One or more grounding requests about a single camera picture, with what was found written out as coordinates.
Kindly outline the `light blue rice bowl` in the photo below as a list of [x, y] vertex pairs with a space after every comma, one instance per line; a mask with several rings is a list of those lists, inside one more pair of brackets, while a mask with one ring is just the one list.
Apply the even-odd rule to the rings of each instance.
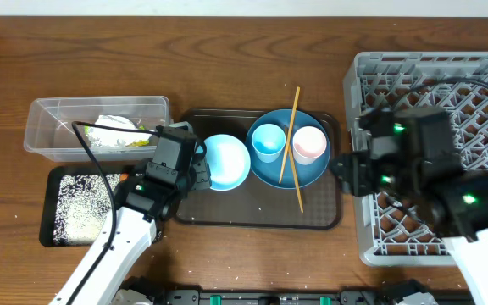
[[230, 191], [237, 188], [248, 176], [251, 157], [244, 143], [226, 134], [208, 137], [206, 161], [210, 169], [210, 189]]

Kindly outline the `foil yellow snack wrapper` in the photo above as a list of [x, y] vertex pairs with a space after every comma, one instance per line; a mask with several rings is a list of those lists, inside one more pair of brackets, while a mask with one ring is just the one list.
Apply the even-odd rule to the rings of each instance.
[[85, 134], [91, 147], [123, 148], [144, 147], [150, 143], [150, 134], [107, 130], [85, 126]]

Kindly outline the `white napkin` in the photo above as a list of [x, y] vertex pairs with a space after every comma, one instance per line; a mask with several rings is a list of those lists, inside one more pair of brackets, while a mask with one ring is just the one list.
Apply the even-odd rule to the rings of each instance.
[[[100, 115], [95, 125], [127, 130], [145, 129], [144, 126], [138, 126], [126, 117], [115, 115]], [[90, 126], [85, 127], [85, 133], [92, 147], [107, 148], [143, 147], [150, 143], [151, 137], [150, 134], [145, 133], [107, 130]]]

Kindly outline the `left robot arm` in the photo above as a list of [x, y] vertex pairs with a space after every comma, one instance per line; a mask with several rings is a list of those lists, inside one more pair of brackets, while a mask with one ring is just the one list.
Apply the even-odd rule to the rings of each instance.
[[131, 173], [113, 191], [99, 163], [94, 163], [108, 192], [111, 210], [101, 232], [53, 304], [109, 304], [135, 261], [158, 236], [158, 223], [172, 217], [190, 191], [209, 188], [210, 173], [205, 150], [194, 156], [191, 185], [163, 195], [153, 178], [151, 161], [140, 175]]

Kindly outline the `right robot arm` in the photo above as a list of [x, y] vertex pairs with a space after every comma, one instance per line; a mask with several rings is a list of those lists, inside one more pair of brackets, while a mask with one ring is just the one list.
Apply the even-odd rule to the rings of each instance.
[[488, 171], [466, 170], [442, 108], [375, 109], [358, 121], [367, 149], [333, 158], [330, 170], [346, 193], [380, 192], [414, 205], [442, 239], [474, 302], [488, 304]]

